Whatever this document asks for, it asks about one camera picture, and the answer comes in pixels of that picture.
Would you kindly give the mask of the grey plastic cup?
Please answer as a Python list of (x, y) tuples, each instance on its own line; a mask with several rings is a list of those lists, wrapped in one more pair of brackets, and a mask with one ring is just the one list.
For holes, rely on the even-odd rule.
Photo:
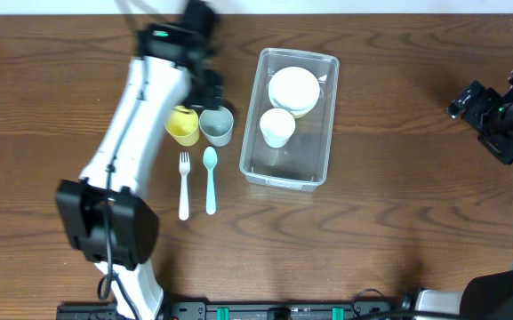
[(224, 107), (215, 110), (207, 109), (199, 118), (199, 128), (212, 145), (224, 147), (232, 139), (233, 114)]

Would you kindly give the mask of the yellow plastic cup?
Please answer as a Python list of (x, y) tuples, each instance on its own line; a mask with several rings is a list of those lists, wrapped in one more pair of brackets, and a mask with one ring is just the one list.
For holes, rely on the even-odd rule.
[(199, 140), (199, 116), (184, 106), (174, 107), (165, 123), (167, 132), (183, 147), (191, 147)]

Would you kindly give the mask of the mint green plastic spoon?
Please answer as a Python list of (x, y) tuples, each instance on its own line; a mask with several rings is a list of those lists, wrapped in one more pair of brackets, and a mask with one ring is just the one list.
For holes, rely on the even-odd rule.
[(207, 170), (206, 202), (205, 210), (209, 215), (217, 211), (216, 192), (214, 183), (214, 169), (218, 163), (218, 155), (214, 147), (207, 147), (203, 155), (203, 164)]

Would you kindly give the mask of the white plastic fork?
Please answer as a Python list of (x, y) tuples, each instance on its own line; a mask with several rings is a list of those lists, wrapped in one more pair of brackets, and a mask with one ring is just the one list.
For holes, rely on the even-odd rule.
[(180, 153), (179, 172), (181, 176), (179, 218), (185, 221), (189, 218), (188, 174), (190, 173), (190, 159), (188, 152)]

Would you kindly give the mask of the white plastic cup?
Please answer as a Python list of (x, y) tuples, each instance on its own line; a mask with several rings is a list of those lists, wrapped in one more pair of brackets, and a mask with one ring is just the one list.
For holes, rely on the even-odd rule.
[(265, 142), (271, 148), (281, 148), (293, 136), (296, 129), (292, 114), (281, 108), (267, 110), (259, 122)]

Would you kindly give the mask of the white plastic bowl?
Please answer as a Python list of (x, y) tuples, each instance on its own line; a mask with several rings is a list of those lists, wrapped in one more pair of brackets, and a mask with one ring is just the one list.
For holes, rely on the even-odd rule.
[(274, 107), (291, 112), (313, 108), (319, 100), (319, 95), (318, 80), (305, 68), (282, 68), (269, 81), (270, 102)]

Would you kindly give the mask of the yellow plastic bowl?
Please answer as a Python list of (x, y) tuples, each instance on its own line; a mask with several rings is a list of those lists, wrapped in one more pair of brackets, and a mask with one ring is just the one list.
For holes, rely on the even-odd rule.
[(308, 108), (305, 108), (305, 109), (301, 109), (301, 110), (294, 110), (294, 111), (291, 111), (291, 114), (292, 116), (295, 118), (295, 119), (298, 119), (298, 118), (301, 118), (301, 117), (304, 117), (308, 112), (310, 112), (315, 106), (310, 106)]

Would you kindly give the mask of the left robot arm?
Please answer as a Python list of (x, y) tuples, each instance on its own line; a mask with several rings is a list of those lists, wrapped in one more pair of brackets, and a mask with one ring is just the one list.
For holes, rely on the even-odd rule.
[(125, 88), (109, 128), (78, 180), (62, 180), (55, 201), (68, 242), (102, 273), (100, 300), (116, 298), (116, 315), (155, 319), (164, 291), (151, 254), (157, 215), (143, 197), (164, 124), (178, 106), (196, 107), (210, 86), (212, 28), (151, 24), (137, 34)]

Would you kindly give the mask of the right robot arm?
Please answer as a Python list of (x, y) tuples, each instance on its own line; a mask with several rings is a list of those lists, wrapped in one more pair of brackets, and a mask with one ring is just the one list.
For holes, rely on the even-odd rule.
[[(513, 164), (513, 76), (500, 95), (478, 81), (446, 109), (476, 132), (481, 145), (501, 164)], [(422, 289), (405, 303), (413, 319), (513, 319), (513, 261), (508, 271), (471, 280), (461, 292)]]

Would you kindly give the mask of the clear plastic container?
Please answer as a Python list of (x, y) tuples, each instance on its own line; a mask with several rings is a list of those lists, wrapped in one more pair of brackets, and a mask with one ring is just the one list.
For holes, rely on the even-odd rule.
[(322, 53), (262, 50), (239, 163), (247, 181), (307, 192), (325, 182), (339, 69)]

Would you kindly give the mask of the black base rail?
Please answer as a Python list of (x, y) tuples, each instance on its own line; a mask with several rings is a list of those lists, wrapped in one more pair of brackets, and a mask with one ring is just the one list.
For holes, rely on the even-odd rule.
[[(296, 304), (219, 304), (202, 301), (176, 302), (162, 307), (156, 319), (174, 320), (277, 320), (277, 319), (353, 319), (372, 313), (398, 311), (391, 302), (360, 300), (351, 303), (296, 303)], [(110, 304), (63, 304), (57, 307), (56, 319), (129, 319)]]

